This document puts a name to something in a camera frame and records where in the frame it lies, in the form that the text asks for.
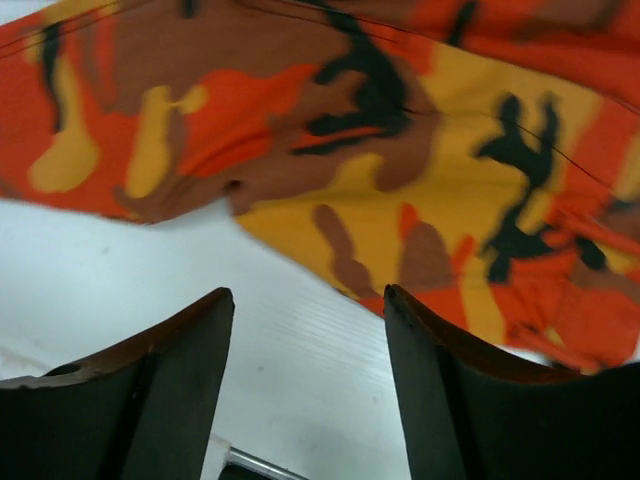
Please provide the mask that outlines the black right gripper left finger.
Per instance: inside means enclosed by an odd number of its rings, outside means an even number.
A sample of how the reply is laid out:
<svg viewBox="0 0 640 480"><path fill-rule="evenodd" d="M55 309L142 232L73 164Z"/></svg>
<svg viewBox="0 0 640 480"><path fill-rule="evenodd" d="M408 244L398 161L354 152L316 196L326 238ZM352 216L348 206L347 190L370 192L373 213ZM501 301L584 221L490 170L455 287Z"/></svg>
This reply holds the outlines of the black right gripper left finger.
<svg viewBox="0 0 640 480"><path fill-rule="evenodd" d="M2 381L2 478L200 478L233 315L218 288L109 348Z"/></svg>

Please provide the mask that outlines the orange camouflage trousers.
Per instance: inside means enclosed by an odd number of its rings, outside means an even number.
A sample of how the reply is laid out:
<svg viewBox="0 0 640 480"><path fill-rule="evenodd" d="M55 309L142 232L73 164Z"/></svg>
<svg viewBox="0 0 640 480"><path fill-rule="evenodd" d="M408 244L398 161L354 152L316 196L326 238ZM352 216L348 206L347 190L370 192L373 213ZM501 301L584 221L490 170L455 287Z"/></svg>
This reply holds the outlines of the orange camouflage trousers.
<svg viewBox="0 0 640 480"><path fill-rule="evenodd" d="M639 341L635 1L59 1L1 27L1 194L226 199L378 313L396 283L584 372Z"/></svg>

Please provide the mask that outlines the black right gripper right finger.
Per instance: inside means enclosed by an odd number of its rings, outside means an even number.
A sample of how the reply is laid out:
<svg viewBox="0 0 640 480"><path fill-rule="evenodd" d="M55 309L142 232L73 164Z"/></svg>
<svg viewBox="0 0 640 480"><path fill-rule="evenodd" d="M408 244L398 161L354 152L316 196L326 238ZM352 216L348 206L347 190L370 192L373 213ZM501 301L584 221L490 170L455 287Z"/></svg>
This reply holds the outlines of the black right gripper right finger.
<svg viewBox="0 0 640 480"><path fill-rule="evenodd" d="M635 479L639 367L543 366L444 320L396 285L384 316L415 479Z"/></svg>

